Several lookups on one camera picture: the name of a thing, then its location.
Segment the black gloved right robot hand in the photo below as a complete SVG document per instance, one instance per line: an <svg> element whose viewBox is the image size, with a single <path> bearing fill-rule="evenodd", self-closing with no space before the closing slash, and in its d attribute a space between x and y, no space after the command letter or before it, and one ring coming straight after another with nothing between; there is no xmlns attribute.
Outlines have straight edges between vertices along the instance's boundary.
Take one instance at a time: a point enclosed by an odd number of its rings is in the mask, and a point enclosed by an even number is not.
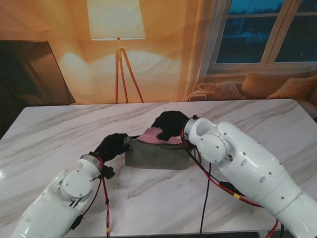
<svg viewBox="0 0 317 238"><path fill-rule="evenodd" d="M151 127L160 128L157 135L159 140L168 141L171 137L178 137L189 118L180 111L166 111L160 114Z"/></svg>

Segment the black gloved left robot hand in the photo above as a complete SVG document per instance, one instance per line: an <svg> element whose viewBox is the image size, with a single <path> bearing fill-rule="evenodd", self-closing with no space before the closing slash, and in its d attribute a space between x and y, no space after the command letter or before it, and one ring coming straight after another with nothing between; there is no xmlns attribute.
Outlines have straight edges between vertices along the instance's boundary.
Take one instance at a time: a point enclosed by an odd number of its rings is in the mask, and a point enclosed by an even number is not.
<svg viewBox="0 0 317 238"><path fill-rule="evenodd" d="M115 133L106 136L100 145L89 154L95 158L100 158L103 163L114 159L116 156L129 151L129 146L124 144L126 133Z"/></svg>

